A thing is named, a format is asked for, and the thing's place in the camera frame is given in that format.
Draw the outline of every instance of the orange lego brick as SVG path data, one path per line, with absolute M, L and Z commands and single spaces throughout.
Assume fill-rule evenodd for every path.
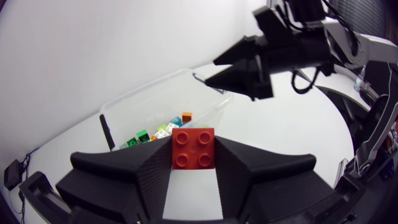
M 192 119 L 192 113 L 183 112 L 182 113 L 182 123 L 186 123 Z
M 175 128 L 172 169 L 214 169 L 214 128 Z

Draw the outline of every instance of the green lego brick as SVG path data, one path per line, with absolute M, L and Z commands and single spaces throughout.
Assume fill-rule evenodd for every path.
M 128 147 L 130 147 L 130 146 L 135 146 L 136 144 L 138 144 L 138 141 L 137 141 L 137 139 L 134 137 L 134 138 L 132 138 L 132 139 L 130 139 L 130 140 L 128 140 L 127 142 L 126 142 L 126 145 L 128 146 Z
M 163 125 L 157 127 L 156 131 L 159 131 L 160 129 L 166 130 L 166 124 L 163 124 Z
M 150 140 L 149 139 L 149 135 L 148 135 L 148 133 L 147 133 L 147 131 L 145 129 L 142 130 L 142 131 L 139 131 L 137 133 L 137 137 L 138 137 L 138 139 L 140 140 L 141 143 L 144 143 L 144 142 L 147 142 L 147 141 Z

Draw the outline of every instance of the black cable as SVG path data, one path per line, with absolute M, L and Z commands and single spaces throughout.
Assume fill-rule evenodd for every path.
M 298 94 L 304 94 L 304 93 L 307 93 L 308 91 L 310 91 L 310 90 L 312 89 L 312 86 L 313 86 L 314 83 L 315 83 L 315 80 L 317 80 L 317 77 L 318 77 L 318 74 L 319 74 L 320 71 L 321 71 L 321 68 L 320 68 L 320 67 L 317 67 L 317 70 L 316 70 L 316 72 L 315 72 L 315 75 L 314 75 L 313 80 L 312 80 L 312 82 L 310 83 L 310 85 L 309 85 L 308 87 L 306 87 L 306 88 L 300 90 L 300 89 L 298 89 L 298 88 L 295 86 L 294 80 L 296 79 L 297 71 L 294 70 L 294 71 L 292 72 L 292 87 L 293 87 L 294 91 L 295 91 L 296 93 L 298 93 Z
M 14 206 L 12 205 L 12 201 L 11 201 L 11 198 L 10 198 L 10 190 L 8 191 L 8 199 L 10 200 L 10 205 L 11 205 L 11 208 L 13 209 L 13 211 L 14 211 L 15 213 L 17 213 L 17 214 L 21 214 L 22 211 L 23 211 L 23 209 L 24 209 L 23 203 L 22 203 L 21 211 L 20 211 L 20 212 L 17 212 L 17 211 L 15 210 Z
M 282 12 L 282 9 L 280 8 L 280 6 L 279 6 L 279 5 L 276 5 L 275 9 L 276 9 L 276 11 L 278 12 L 279 16 L 282 18 L 282 20 L 284 21 L 286 28 L 287 28 L 290 32 L 292 32 L 292 28 L 289 26 L 288 19 L 286 18 L 285 14 Z
M 288 22 L 289 26 L 291 26 L 293 29 L 296 29 L 296 30 L 299 30 L 299 31 L 311 30 L 311 29 L 308 29 L 308 28 L 297 27 L 294 24 L 292 24 L 292 21 L 290 21 L 290 19 L 289 19 L 289 10 L 287 10 L 286 0 L 284 0 L 283 3 L 284 3 L 284 9 L 285 9 L 285 16 L 286 16 L 286 19 L 287 19 L 287 22 Z
M 25 172 L 25 181 L 27 180 L 28 177 L 28 168 L 29 168 L 29 164 L 30 164 L 30 156 L 37 151 L 38 149 L 40 149 L 40 147 L 35 148 L 34 150 L 32 150 L 31 152 L 27 153 L 24 160 L 20 163 L 20 166 L 22 166 L 22 170 Z M 19 214 L 22 213 L 22 218 L 21 218 L 21 224 L 25 224 L 25 197 L 21 198 L 22 200 L 22 210 Z
M 323 3 L 328 6 L 328 8 L 332 11 L 332 13 L 336 16 L 337 21 L 348 30 L 349 37 L 351 39 L 352 47 L 351 47 L 351 53 L 353 56 L 356 56 L 358 54 L 358 49 L 359 49 L 359 40 L 356 38 L 356 35 L 354 33 L 353 28 L 350 26 L 350 24 L 340 15 L 340 13 L 335 9 L 327 0 L 322 0 Z

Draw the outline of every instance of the plastic bin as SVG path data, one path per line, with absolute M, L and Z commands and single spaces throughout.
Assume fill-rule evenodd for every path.
M 192 112 L 192 120 L 183 127 L 214 127 L 220 122 L 232 94 L 207 87 L 203 77 L 184 69 L 129 91 L 100 109 L 100 120 L 109 148 L 119 149 L 136 133 L 146 129 L 156 133 L 182 112 Z

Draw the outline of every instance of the white table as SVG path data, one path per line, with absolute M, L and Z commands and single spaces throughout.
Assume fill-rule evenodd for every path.
M 209 77 L 224 68 L 205 65 L 195 71 Z M 353 158 L 348 128 L 340 112 L 320 90 L 314 88 L 305 95 L 298 95 L 290 86 L 290 79 L 290 73 L 272 75 L 274 97 L 270 99 L 252 102 L 247 96 L 234 94 L 216 134 L 281 154 L 313 154 L 317 157 L 315 172 L 333 186 L 338 163 L 344 158 Z M 297 78 L 296 83 L 300 88 L 308 85 L 301 78 Z M 72 169 L 70 154 L 75 151 L 109 151 L 98 114 L 38 150 L 32 156 L 29 173 L 42 171 L 55 188 L 55 184 Z M 11 192 L 11 199 L 19 210 L 21 203 L 17 191 Z M 6 189 L 3 194 L 8 201 Z M 164 218 L 222 218 L 215 170 L 173 170 Z M 26 223 L 44 222 L 29 203 L 26 203 L 25 220 Z

